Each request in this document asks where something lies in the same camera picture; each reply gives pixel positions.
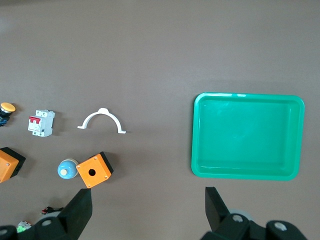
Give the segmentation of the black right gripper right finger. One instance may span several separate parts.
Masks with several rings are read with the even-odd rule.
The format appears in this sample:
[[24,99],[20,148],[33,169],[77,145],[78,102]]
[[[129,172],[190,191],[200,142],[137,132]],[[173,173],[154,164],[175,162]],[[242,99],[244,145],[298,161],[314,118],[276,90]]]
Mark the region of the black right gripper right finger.
[[231,213],[215,187],[205,188],[205,214],[211,231],[203,240],[305,240],[292,223],[271,220],[265,227],[241,213]]

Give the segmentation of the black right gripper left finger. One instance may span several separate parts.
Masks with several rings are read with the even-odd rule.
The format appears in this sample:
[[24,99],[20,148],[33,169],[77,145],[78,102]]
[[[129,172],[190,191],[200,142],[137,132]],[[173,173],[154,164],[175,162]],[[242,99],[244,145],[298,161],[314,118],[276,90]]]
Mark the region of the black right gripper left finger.
[[92,216],[92,194],[89,188],[79,190],[60,211],[42,216],[34,225],[17,232],[13,225],[0,227],[2,240],[77,240]]

